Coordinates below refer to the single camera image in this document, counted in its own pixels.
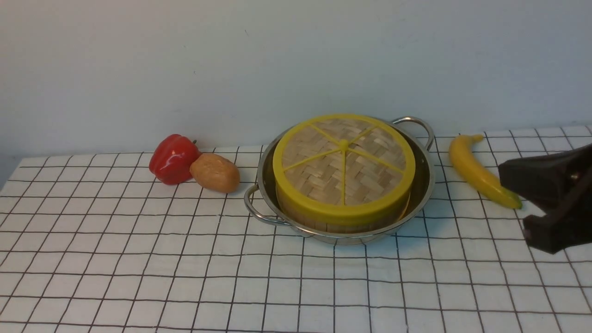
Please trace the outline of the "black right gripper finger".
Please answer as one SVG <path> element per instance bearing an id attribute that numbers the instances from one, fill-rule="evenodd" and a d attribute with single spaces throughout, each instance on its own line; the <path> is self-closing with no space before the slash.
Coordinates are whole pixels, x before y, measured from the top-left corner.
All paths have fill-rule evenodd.
<path id="1" fill-rule="evenodd" d="M 526 244 L 554 254 L 577 245 L 591 243 L 591 186 L 577 186 L 561 197 L 543 216 L 524 218 Z"/>
<path id="2" fill-rule="evenodd" d="M 579 197 L 591 204 L 591 183 L 584 183 L 591 170 L 592 146 L 565 152 L 516 158 L 499 165 L 501 185 L 540 209 L 554 209 L 570 192 L 583 185 Z"/>

